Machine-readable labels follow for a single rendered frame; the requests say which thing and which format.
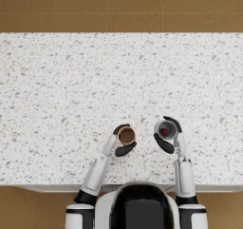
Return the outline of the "grey cup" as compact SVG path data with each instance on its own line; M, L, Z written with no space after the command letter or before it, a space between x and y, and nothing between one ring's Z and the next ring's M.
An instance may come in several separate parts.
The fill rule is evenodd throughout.
M164 140L171 140L176 137L178 130L171 121L159 121L154 126L154 132Z

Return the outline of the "brown cup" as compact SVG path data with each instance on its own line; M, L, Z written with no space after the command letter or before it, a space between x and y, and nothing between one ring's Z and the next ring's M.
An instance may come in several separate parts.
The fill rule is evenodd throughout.
M118 132L118 140L123 145L130 145L136 140L135 131L130 126L122 127Z

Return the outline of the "robot body dark round torso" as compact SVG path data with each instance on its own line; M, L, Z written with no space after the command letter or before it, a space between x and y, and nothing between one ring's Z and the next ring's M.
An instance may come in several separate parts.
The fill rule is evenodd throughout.
M178 206L155 183L128 182L98 199L95 229L180 229Z

